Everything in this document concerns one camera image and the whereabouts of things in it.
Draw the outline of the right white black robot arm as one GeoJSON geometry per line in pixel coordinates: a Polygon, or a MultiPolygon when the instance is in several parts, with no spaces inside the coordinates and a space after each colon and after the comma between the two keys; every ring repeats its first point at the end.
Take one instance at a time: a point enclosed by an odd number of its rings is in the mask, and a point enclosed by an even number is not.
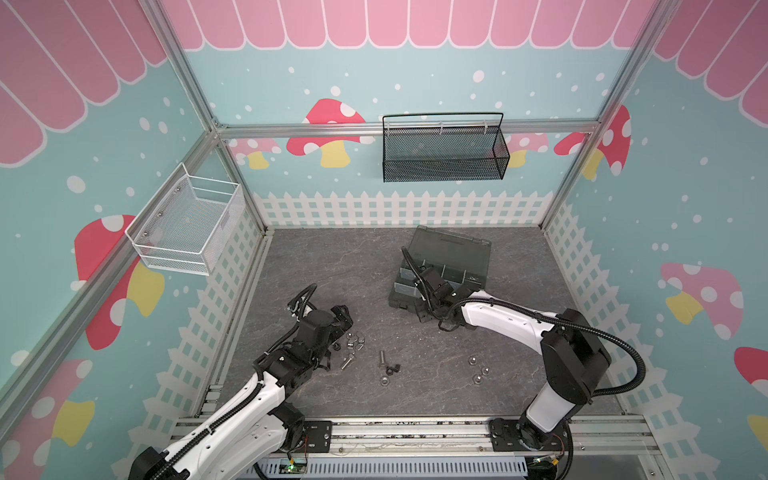
{"type": "Polygon", "coordinates": [[[593,398],[630,392],[645,380],[647,367],[639,351],[618,336],[591,326],[581,312],[534,310],[470,284],[455,289],[434,268],[417,265],[407,248],[401,253],[414,275],[426,314],[438,321],[440,330],[486,329],[527,346],[541,357],[545,371],[541,390],[509,433],[493,427],[493,435],[510,438],[527,450],[542,450],[593,398]],[[632,359],[635,373],[623,384],[601,388],[599,384],[612,364],[606,343],[632,359]]]}

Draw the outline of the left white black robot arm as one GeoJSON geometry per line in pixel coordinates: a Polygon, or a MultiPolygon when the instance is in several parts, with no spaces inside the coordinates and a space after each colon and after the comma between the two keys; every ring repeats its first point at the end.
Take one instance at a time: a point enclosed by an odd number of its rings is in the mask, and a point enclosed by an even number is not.
{"type": "Polygon", "coordinates": [[[180,440],[159,451],[146,448],[130,479],[235,479],[275,451],[304,439],[305,416],[287,399],[318,369],[329,368],[332,346],[352,328],[349,308],[321,310],[311,284],[287,304],[293,327],[253,362],[254,373],[222,407],[180,440]]]}

